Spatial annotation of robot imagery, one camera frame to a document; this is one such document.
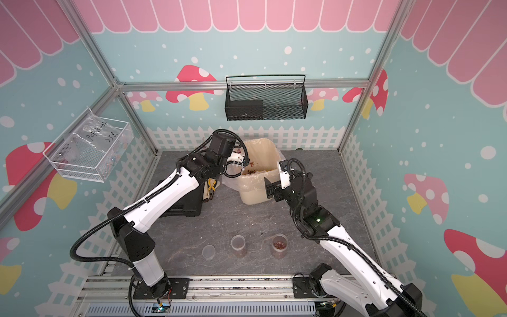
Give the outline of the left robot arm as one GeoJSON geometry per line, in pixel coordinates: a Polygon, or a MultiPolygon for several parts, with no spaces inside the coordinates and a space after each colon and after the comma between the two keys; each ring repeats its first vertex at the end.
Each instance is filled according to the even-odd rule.
{"type": "Polygon", "coordinates": [[[127,256],[115,258],[115,262],[133,270],[134,276],[148,287],[151,297],[166,297],[171,284],[155,254],[155,242],[148,230],[185,195],[209,179],[225,175],[229,165],[245,167],[249,162],[248,149],[237,134],[227,129],[215,130],[201,145],[178,159],[174,172],[156,188],[124,209],[111,209],[107,220],[80,237],[69,255],[79,262],[109,262],[109,257],[85,257],[77,251],[96,232],[111,226],[114,238],[127,256]]]}

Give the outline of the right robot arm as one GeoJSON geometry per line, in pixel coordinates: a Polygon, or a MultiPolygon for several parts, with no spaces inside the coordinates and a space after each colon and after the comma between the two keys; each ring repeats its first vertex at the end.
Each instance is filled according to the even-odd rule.
{"type": "Polygon", "coordinates": [[[267,196],[286,202],[302,237],[327,250],[354,277],[349,280],[321,264],[310,274],[314,293],[336,297],[363,316],[424,316],[420,289],[402,283],[377,264],[319,204],[312,175],[304,165],[290,158],[280,161],[278,169],[278,182],[265,181],[267,196]]]}

